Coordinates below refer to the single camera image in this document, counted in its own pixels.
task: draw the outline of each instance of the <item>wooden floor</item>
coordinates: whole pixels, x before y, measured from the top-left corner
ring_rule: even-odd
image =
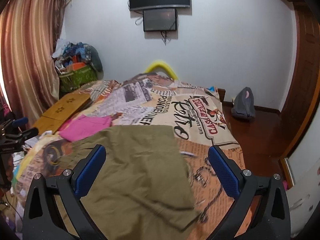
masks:
[[[257,176],[271,177],[275,173],[282,176],[278,160],[287,141],[276,135],[280,124],[278,114],[256,111],[254,121],[245,122],[233,118],[229,106],[223,106],[223,113],[242,147],[246,168]]]

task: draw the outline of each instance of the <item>wooden door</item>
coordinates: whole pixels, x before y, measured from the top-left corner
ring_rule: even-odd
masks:
[[[288,176],[284,158],[296,149],[308,130],[319,105],[320,33],[319,24],[305,3],[294,3],[297,19],[297,57],[284,108],[281,112],[282,137],[280,161]]]

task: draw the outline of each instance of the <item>metal bolt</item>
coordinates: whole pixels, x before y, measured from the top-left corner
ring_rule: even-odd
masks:
[[[243,170],[243,174],[245,175],[245,176],[251,176],[251,171],[249,171],[249,170]]]
[[[39,179],[41,177],[41,173],[37,173],[36,175],[33,176],[34,179]]]
[[[64,176],[69,176],[71,174],[71,170],[67,169],[63,171]]]
[[[279,180],[279,179],[281,178],[280,175],[277,174],[277,173],[273,174],[273,177],[274,177],[276,180]]]

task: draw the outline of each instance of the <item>yellow arch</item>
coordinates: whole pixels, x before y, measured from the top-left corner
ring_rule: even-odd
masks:
[[[155,61],[151,63],[150,66],[146,69],[145,73],[150,73],[158,67],[164,69],[168,73],[170,78],[178,80],[177,75],[173,72],[170,66],[167,63],[164,63],[163,61]]]

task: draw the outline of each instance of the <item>bed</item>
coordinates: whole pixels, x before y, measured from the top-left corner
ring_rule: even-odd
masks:
[[[206,239],[233,203],[208,162],[209,147],[218,145],[244,169],[242,150],[227,127],[218,90],[149,73],[139,74],[123,84],[92,82],[74,93],[89,93],[91,105],[74,114],[54,135],[44,136],[22,160],[12,182],[19,202],[24,205],[36,173],[54,176],[63,171],[59,157],[70,154],[71,143],[59,133],[80,116],[109,115],[112,126],[169,125],[188,166],[195,209],[201,213],[188,239]],[[251,217],[249,210],[238,235],[245,232]]]

